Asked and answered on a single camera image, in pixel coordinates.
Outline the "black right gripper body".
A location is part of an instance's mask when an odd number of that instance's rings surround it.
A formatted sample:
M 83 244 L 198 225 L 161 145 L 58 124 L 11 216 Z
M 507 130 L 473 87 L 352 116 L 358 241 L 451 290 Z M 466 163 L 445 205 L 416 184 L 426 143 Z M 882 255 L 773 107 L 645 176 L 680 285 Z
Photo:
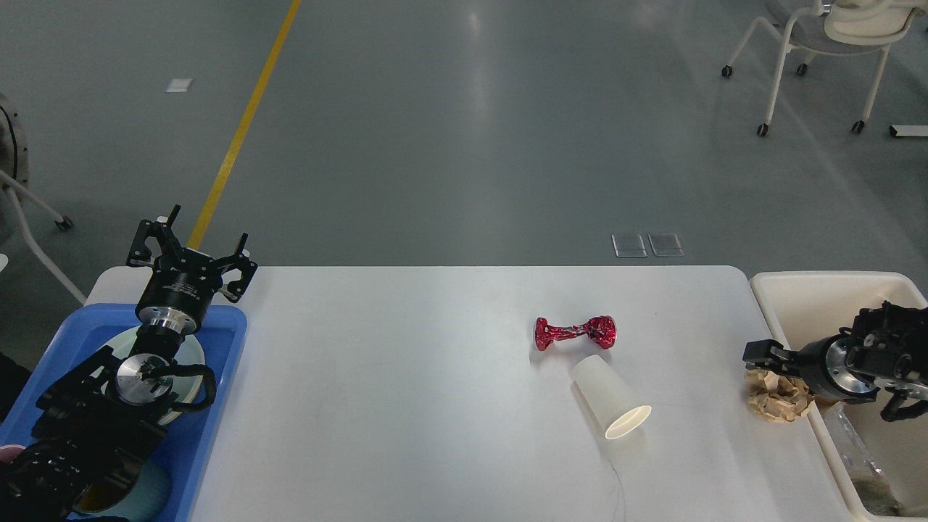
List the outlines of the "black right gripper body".
M 806 344 L 796 354 L 800 377 L 819 399 L 870 403 L 877 399 L 878 387 L 848 370 L 850 337 L 832 335 Z

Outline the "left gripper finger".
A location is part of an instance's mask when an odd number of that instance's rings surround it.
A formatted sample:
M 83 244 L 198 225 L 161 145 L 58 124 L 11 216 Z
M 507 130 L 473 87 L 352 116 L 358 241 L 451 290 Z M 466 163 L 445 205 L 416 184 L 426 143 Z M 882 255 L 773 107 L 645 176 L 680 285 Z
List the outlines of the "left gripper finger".
M 173 206 L 168 217 L 155 220 L 142 220 L 136 229 L 135 237 L 126 258 L 130 268 L 152 268 L 153 272 L 181 272 L 183 268 L 183 247 L 173 233 L 173 222 L 181 211 L 181 204 Z M 148 240 L 155 240 L 159 247 L 158 257 L 154 257 Z
M 213 260 L 213 291 L 229 303 L 239 303 L 258 269 L 246 249 L 248 238 L 248 233 L 241 234 L 232 254 Z

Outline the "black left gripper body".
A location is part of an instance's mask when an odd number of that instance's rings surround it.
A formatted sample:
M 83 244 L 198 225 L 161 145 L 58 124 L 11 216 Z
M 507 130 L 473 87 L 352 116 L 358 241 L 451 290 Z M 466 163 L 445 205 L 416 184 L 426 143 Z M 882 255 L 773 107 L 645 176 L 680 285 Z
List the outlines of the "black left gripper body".
M 144 325 L 195 334 L 221 286 L 221 276 L 208 255 L 193 250 L 163 252 L 154 261 L 136 317 Z

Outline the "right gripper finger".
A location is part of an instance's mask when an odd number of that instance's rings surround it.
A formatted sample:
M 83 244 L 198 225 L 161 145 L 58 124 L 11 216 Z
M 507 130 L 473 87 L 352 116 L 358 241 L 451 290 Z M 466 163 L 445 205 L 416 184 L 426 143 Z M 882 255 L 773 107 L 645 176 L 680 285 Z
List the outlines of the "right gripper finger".
M 747 370 L 768 370 L 777 376 L 801 376 L 796 364 L 798 353 L 788 350 L 775 339 L 749 341 L 743 352 Z

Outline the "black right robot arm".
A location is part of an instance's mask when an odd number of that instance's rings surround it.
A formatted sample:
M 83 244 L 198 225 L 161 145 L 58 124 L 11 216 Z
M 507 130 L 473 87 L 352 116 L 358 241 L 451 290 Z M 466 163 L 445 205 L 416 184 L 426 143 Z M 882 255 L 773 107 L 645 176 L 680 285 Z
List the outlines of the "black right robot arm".
M 926 310 L 885 301 L 859 311 L 852 326 L 799 351 L 773 339 L 749 341 L 742 359 L 749 369 L 799 378 L 823 399 L 870 403 L 885 390 L 892 396 L 879 414 L 882 420 L 910 420 L 927 410 L 926 323 Z

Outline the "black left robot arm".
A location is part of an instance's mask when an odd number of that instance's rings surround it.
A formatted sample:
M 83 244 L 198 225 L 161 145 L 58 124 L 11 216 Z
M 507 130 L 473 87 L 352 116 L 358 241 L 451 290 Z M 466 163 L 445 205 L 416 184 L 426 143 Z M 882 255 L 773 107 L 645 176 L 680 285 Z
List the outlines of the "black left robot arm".
M 37 397 L 32 444 L 2 466 L 4 521 L 63 521 L 93 486 L 129 489 L 167 436 L 162 417 L 215 403 L 215 370 L 183 364 L 177 353 L 202 329 L 216 294 L 241 300 L 257 264 L 246 233 L 225 257 L 183 246 L 173 231 L 180 210 L 139 222 L 130 244 L 126 265 L 152 274 L 128 353 L 97 348 Z

